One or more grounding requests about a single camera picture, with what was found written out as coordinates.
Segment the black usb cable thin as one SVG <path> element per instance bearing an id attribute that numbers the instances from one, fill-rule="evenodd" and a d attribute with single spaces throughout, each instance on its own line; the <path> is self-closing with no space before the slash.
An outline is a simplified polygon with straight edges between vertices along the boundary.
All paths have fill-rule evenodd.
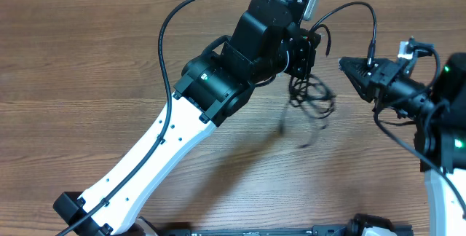
<path id="1" fill-rule="evenodd" d="M 288 101 L 280 114 L 278 125 L 278 133 L 284 135 L 290 108 L 300 110 L 308 123 L 315 124 L 308 141 L 299 148 L 307 148 L 317 142 L 320 132 L 328 128 L 329 117 L 336 110 L 334 91 L 322 79 L 310 72 L 309 61 L 305 63 L 304 68 L 306 72 L 309 72 L 308 76 L 303 79 L 291 76 L 288 81 Z"/>

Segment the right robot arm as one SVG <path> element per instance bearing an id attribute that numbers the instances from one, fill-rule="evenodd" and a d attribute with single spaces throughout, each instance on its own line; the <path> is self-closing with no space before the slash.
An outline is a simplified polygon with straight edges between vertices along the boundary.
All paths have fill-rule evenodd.
<path id="1" fill-rule="evenodd" d="M 431 235 L 465 234 L 465 54 L 452 54 L 436 66 L 425 86 L 411 78 L 417 58 L 437 52 L 427 48 L 381 59 L 368 66 L 362 58 L 343 57 L 340 69 L 367 102 L 374 103 L 376 125 L 420 161 L 430 214 Z M 413 145 L 391 133 L 379 115 L 392 109 L 415 125 Z"/>

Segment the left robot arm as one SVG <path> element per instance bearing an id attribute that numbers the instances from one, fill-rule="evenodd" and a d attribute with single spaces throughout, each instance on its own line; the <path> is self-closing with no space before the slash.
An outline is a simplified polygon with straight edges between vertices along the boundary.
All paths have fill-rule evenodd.
<path id="1" fill-rule="evenodd" d="M 308 79 L 319 42 L 301 28 L 317 0 L 251 0 L 232 35 L 224 35 L 190 60 L 167 103 L 128 153 L 83 192 L 65 192 L 53 208 L 78 235 L 120 235 L 183 157 L 253 91 L 285 73 Z"/>

